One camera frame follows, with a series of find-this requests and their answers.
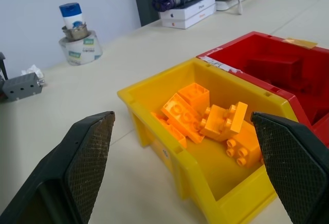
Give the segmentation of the yellow plastic bin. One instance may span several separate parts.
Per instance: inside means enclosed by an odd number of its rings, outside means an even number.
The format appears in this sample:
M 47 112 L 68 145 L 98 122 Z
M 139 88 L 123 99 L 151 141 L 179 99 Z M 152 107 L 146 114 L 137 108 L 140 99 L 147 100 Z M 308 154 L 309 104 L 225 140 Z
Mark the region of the yellow plastic bin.
M 210 139 L 182 147 L 154 117 L 179 89 L 192 83 L 209 90 L 211 104 L 228 108 L 246 103 L 246 120 L 254 111 L 293 121 L 297 117 L 286 99 L 197 58 L 118 92 L 140 145 L 150 146 L 171 171 L 180 197 L 192 199 L 208 224 L 247 224 L 277 197 L 265 166 L 241 167 Z

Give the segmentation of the white iPhone box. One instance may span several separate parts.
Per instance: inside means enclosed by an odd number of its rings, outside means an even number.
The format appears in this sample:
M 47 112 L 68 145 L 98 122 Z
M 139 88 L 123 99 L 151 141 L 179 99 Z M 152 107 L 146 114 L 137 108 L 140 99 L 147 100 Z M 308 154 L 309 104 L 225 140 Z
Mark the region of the white iPhone box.
M 171 10 L 160 12 L 162 20 L 187 20 L 215 4 L 215 0 L 193 0 Z
M 161 24 L 164 27 L 177 28 L 177 29 L 188 29 L 191 26 L 197 24 L 198 22 L 204 20 L 205 18 L 211 16 L 215 12 L 215 6 L 210 6 L 209 8 L 199 12 L 198 14 L 186 19 L 186 20 L 161 20 Z

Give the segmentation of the red plastic bin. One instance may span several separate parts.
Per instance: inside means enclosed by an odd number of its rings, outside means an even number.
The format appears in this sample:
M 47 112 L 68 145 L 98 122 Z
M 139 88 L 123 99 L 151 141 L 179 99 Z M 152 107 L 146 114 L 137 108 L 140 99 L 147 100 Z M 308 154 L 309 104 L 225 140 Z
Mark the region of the red plastic bin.
M 329 49 L 253 31 L 198 58 L 286 99 L 329 148 Z

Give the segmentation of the grey metal block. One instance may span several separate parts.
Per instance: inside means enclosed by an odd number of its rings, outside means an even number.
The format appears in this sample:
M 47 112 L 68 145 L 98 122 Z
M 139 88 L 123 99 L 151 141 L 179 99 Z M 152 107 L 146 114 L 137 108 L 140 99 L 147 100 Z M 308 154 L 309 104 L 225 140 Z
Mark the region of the grey metal block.
M 5 81 L 2 91 L 9 101 L 17 101 L 42 92 L 45 81 L 39 79 L 35 72 Z

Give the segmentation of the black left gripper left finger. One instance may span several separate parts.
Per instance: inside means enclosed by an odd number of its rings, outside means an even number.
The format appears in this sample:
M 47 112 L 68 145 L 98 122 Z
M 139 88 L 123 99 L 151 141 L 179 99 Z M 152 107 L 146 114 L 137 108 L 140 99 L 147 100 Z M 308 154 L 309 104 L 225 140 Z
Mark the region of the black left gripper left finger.
M 34 168 L 0 224 L 88 224 L 103 181 L 115 113 L 74 123 Z

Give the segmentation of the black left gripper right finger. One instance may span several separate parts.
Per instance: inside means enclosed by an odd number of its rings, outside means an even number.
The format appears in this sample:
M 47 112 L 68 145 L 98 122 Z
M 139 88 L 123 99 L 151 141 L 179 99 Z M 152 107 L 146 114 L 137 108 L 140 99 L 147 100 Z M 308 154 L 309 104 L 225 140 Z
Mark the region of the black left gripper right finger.
M 293 224 L 329 224 L 329 148 L 305 125 L 253 112 L 267 175 Z

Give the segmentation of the yellow building brick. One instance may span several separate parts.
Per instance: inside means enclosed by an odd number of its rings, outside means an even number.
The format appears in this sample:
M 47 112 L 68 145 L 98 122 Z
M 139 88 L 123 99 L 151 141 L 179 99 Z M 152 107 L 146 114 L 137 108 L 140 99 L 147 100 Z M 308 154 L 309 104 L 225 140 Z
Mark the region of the yellow building brick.
M 226 141 L 226 154 L 241 167 L 250 168 L 262 163 L 262 153 L 255 128 L 243 121 L 241 131 Z
M 166 116 L 154 112 L 151 112 L 151 115 L 161 123 L 161 125 L 179 142 L 182 147 L 187 148 L 186 137 L 170 123 Z
M 197 83 L 180 89 L 178 94 L 200 114 L 210 106 L 210 91 Z
M 248 105 L 237 102 L 228 109 L 212 105 L 207 107 L 200 122 L 200 133 L 217 142 L 238 134 L 243 125 Z
M 200 144 L 204 135 L 199 131 L 201 116 L 178 93 L 175 93 L 161 111 L 168 117 L 179 132 L 191 139 L 195 144 Z

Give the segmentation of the black stand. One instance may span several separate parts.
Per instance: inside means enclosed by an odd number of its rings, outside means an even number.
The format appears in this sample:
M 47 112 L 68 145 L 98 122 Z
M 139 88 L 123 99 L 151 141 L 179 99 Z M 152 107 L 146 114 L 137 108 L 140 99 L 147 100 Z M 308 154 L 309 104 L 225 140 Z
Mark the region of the black stand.
M 3 92 L 3 85 L 5 81 L 8 80 L 7 71 L 4 63 L 5 59 L 6 58 L 4 54 L 0 52 L 0 100 L 5 98 L 5 94 Z

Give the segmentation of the red building brick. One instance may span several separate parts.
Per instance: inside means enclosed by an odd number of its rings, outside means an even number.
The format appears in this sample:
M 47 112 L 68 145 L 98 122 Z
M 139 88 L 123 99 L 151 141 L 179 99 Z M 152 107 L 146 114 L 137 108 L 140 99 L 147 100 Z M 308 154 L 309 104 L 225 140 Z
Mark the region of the red building brick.
M 272 85 L 292 86 L 303 80 L 302 67 L 298 56 L 257 54 L 246 61 L 243 72 Z

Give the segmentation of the white tape roll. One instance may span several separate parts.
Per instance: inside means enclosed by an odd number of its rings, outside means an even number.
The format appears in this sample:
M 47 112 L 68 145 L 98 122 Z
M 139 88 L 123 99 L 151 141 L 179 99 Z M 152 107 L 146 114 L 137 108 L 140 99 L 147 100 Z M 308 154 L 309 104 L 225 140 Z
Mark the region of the white tape roll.
M 72 66 L 79 66 L 95 61 L 103 55 L 101 45 L 95 31 L 89 31 L 89 35 L 78 41 L 69 41 L 64 37 L 59 40 L 59 45 Z

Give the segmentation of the crumpled white tissue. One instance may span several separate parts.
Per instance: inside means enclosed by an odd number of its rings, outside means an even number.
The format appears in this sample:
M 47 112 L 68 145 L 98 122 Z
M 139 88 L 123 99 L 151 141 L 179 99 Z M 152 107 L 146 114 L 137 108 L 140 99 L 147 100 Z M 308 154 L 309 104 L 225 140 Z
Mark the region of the crumpled white tissue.
M 26 74 L 30 74 L 30 73 L 35 73 L 36 76 L 39 79 L 43 79 L 44 78 L 44 74 L 42 73 L 42 71 L 36 67 L 35 65 L 32 65 L 30 68 L 28 68 L 27 70 L 22 70 L 21 71 L 21 75 L 26 75 Z

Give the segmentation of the white bottle with blue cap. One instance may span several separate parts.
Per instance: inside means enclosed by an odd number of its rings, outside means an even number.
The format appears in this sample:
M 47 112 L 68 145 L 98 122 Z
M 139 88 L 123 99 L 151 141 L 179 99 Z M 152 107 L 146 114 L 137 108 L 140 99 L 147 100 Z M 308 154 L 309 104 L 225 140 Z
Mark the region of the white bottle with blue cap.
M 79 3 L 67 3 L 59 6 L 67 29 L 74 29 L 85 24 Z

